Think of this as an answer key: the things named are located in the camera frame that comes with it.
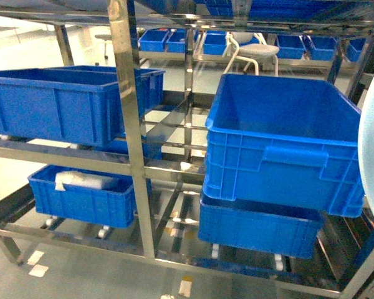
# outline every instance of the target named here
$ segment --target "white label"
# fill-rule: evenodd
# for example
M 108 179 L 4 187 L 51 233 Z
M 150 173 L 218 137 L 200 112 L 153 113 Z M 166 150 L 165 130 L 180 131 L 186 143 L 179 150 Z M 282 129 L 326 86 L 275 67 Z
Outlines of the white label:
M 35 265 L 33 269 L 29 272 L 29 275 L 36 276 L 36 277 L 43 277 L 46 274 L 49 268 L 42 265 Z

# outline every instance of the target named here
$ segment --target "shelf frame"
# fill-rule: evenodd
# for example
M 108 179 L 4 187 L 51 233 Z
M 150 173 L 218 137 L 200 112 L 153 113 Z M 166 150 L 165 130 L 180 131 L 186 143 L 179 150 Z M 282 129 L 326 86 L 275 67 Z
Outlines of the shelf frame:
M 179 102 L 178 106 L 163 121 L 157 123 L 153 130 L 147 133 L 143 130 L 143 134 L 147 134 L 148 141 L 150 141 L 150 138 L 154 140 L 158 131 L 166 132 L 166 138 L 162 141 L 164 145 L 184 148 L 185 154 L 177 161 L 145 159 L 143 157 L 141 126 L 144 126 L 147 122 L 144 121 L 144 118 L 139 118 L 138 116 L 134 74 L 140 68 L 140 56 L 137 47 L 136 15 L 132 0 L 110 0 L 108 14 L 103 12 L 42 12 L 33 9 L 0 8 L 0 15 L 33 21 L 41 21 L 36 16 L 108 16 L 130 155 L 94 152 L 88 148 L 70 149 L 33 145 L 28 143 L 28 140 L 15 139 L 0 140 L 0 157 L 132 176 L 138 209 L 138 220 L 135 222 L 134 228 L 134 231 L 137 233 L 133 233 L 133 236 L 136 237 L 126 243 L 114 242 L 108 239 L 98 240 L 91 236 L 68 234 L 56 230 L 63 222 L 66 222 L 65 219 L 59 219 L 58 223 L 53 227 L 44 225 L 38 228 L 26 227 L 16 223 L 34 208 L 32 190 L 29 185 L 26 185 L 0 201 L 0 248 L 10 262 L 21 264 L 26 259 L 24 253 L 19 250 L 14 241 L 14 239 L 24 239 L 36 244 L 42 243 L 77 250 L 92 250 L 152 265 L 219 275 L 221 277 L 245 275 L 251 277 L 252 281 L 257 283 L 260 283 L 263 279 L 271 279 L 275 281 L 278 288 L 329 298 L 353 298 L 363 288 L 368 279 L 374 274 L 374 248 L 367 255 L 357 271 L 354 271 L 351 275 L 349 266 L 348 268 L 334 267 L 334 259 L 329 255 L 330 252 L 327 249 L 327 246 L 331 247 L 331 249 L 332 246 L 338 246 L 338 232 L 340 231 L 346 232 L 349 230 L 352 232 L 352 237 L 356 238 L 355 240 L 358 239 L 359 235 L 356 231 L 353 232 L 352 223 L 349 221 L 338 222 L 337 224 L 330 221 L 330 227 L 322 231 L 316 243 L 319 258 L 325 260 L 325 271 L 329 272 L 329 276 L 326 277 L 306 277 L 305 275 L 297 275 L 293 271 L 275 271 L 271 268 L 253 267 L 229 260 L 225 261 L 188 255 L 183 253 L 183 242 L 188 239 L 181 238 L 179 235 L 175 237 L 171 250 L 165 251 L 161 249 L 161 240 L 164 236 L 167 223 L 172 222 L 176 224 L 176 229 L 180 231 L 184 231 L 189 226 L 195 226 L 196 228 L 198 223 L 198 219 L 189 219 L 186 215 L 188 209 L 193 204 L 197 205 L 197 197 L 194 197 L 193 193 L 199 193 L 204 179 L 204 168 L 201 164 L 192 163 L 193 160 L 191 159 L 191 150 L 195 148 L 191 145 L 191 132 L 202 129 L 194 128 L 193 126 L 186 125 L 186 123 L 192 123 L 192 115 L 194 113 L 203 115 L 208 113 L 208 107 L 210 106 L 208 102 L 210 102 L 211 97 L 193 93 L 193 63 L 194 60 L 214 59 L 213 61 L 217 61 L 216 59 L 218 58 L 208 55 L 205 57 L 205 55 L 194 53 L 193 30 L 240 30 L 288 34 L 301 34 L 310 31 L 311 34 L 340 37 L 333 61 L 331 63 L 327 62 L 331 68 L 326 80 L 332 83 L 335 82 L 335 78 L 342 65 L 342 39 L 370 35 L 370 40 L 367 43 L 368 46 L 363 51 L 358 68 L 366 70 L 367 66 L 365 65 L 370 65 L 369 61 L 371 62 L 374 58 L 374 22 L 252 21 L 246 17 L 248 6 L 246 5 L 242 9 L 240 2 L 239 0 L 233 0 L 233 10 L 237 15 L 235 18 L 199 16 L 194 14 L 144 15 L 145 17 L 152 17 L 159 20 L 171 19 L 175 22 L 175 25 L 172 25 L 173 27 L 184 27 L 187 29 L 186 53 L 184 56 L 185 90 L 181 95 L 182 101 Z M 64 65 L 72 65 L 73 59 L 66 28 L 64 24 L 56 22 L 54 24 L 56 25 L 55 32 Z M 350 93 L 356 95 L 357 84 L 360 80 L 354 78 L 352 82 Z M 184 144 L 167 143 L 168 137 L 177 127 L 185 129 Z M 146 179 L 174 183 L 172 185 L 173 188 L 171 187 L 173 192 L 167 204 L 163 206 L 161 214 L 153 212 L 152 205 L 154 200 L 153 197 L 148 196 Z M 180 207 L 181 218 L 176 221 L 175 217 L 172 217 L 171 214 L 177 204 Z M 190 225 L 191 223 L 189 222 L 191 220 L 194 221 L 194 225 Z M 346 239 L 346 242 L 342 242 L 339 248 L 341 252 L 345 251 L 346 253 L 347 244 L 357 244 L 358 254 L 361 254 L 362 243 Z M 288 261 L 294 267 L 303 265 L 303 263 L 294 260 L 291 262 L 288 259 Z M 346 280 L 344 281 L 345 283 L 340 283 L 341 277 Z

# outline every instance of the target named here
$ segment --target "tape on floor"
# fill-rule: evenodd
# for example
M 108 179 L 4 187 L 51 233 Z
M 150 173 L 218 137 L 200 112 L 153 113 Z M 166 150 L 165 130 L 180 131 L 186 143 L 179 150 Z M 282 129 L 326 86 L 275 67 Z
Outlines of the tape on floor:
M 42 265 L 35 265 L 33 269 L 29 272 L 29 275 L 36 276 L 36 277 L 43 277 L 46 274 L 49 268 Z
M 179 295 L 189 298 L 191 295 L 191 286 L 194 278 L 192 276 L 184 276 L 180 283 Z
M 30 266 L 35 266 L 35 264 L 37 264 L 37 262 L 42 258 L 43 255 L 44 255 L 43 251 L 36 250 L 31 255 L 31 257 L 29 257 L 29 260 L 27 260 L 27 264 Z

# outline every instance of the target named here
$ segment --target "stainless steel rack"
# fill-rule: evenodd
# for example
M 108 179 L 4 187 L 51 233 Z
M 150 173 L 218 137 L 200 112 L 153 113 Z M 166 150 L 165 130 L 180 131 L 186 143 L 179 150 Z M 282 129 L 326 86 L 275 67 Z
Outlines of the stainless steel rack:
M 122 99 L 123 119 L 130 155 L 90 151 L 88 148 L 56 148 L 30 144 L 25 138 L 0 139 L 0 157 L 55 164 L 74 168 L 126 174 L 133 177 L 137 200 L 137 220 L 126 230 L 111 230 L 97 238 L 99 226 L 89 233 L 69 230 L 68 223 L 83 225 L 67 219 L 52 219 L 47 224 L 26 227 L 18 220 L 34 207 L 34 198 L 26 185 L 0 201 L 0 248 L 13 263 L 22 263 L 29 250 L 21 252 L 14 239 L 30 240 L 32 244 L 51 244 L 78 250 L 93 250 L 114 257 L 131 259 L 164 267 L 220 276 L 245 275 L 260 283 L 273 280 L 276 287 L 329 298 L 353 298 L 370 285 L 374 276 L 374 246 L 369 244 L 374 220 L 371 212 L 363 210 L 358 219 L 327 216 L 319 234 L 312 260 L 283 257 L 283 270 L 276 270 L 274 255 L 220 246 L 196 238 L 199 224 L 199 193 L 204 178 L 202 159 L 191 155 L 193 149 L 205 149 L 191 144 L 194 130 L 193 115 L 208 113 L 213 95 L 193 93 L 193 30 L 218 29 L 267 33 L 337 36 L 338 47 L 330 64 L 326 80 L 334 83 L 342 64 L 345 39 L 366 36 L 367 42 L 357 65 L 348 95 L 357 103 L 358 94 L 368 85 L 374 71 L 374 20 L 333 20 L 280 22 L 255 21 L 247 16 L 249 1 L 233 1 L 235 17 L 211 17 L 196 14 L 144 15 L 155 18 L 159 25 L 187 29 L 184 92 L 165 92 L 163 106 L 170 111 L 150 131 L 148 123 L 139 119 L 134 70 L 140 67 L 137 47 L 136 15 L 131 0 L 111 0 L 108 15 L 85 11 L 39 11 L 0 7 L 0 15 L 55 24 L 65 65 L 73 64 L 63 17 L 78 24 L 105 24 L 107 16 L 112 32 Z M 176 128 L 185 131 L 184 144 L 164 145 L 185 149 L 184 155 L 165 154 L 163 160 L 145 159 L 142 142 L 155 142 L 161 133 L 167 140 Z M 147 141 L 142 141 L 141 134 Z M 151 179 L 153 192 L 148 196 L 146 179 Z

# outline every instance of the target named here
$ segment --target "chair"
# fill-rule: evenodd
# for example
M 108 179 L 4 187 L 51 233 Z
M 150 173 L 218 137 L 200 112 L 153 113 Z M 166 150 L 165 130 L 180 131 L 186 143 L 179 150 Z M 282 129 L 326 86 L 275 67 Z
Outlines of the chair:
M 240 44 L 249 42 L 253 37 L 255 37 L 259 41 L 259 44 L 248 44 L 240 46 Z M 226 49 L 223 52 L 223 57 L 226 55 L 231 55 L 233 48 L 234 53 L 231 56 L 229 64 L 223 72 L 224 74 L 229 71 L 234 60 L 239 59 L 247 62 L 246 66 L 244 67 L 245 74 L 250 64 L 254 64 L 255 75 L 259 75 L 259 65 L 256 59 L 267 59 L 273 57 L 275 65 L 274 73 L 275 76 L 278 77 L 279 60 L 277 58 L 277 53 L 279 52 L 279 48 L 274 45 L 267 45 L 262 34 L 247 32 L 228 32 L 226 34 Z

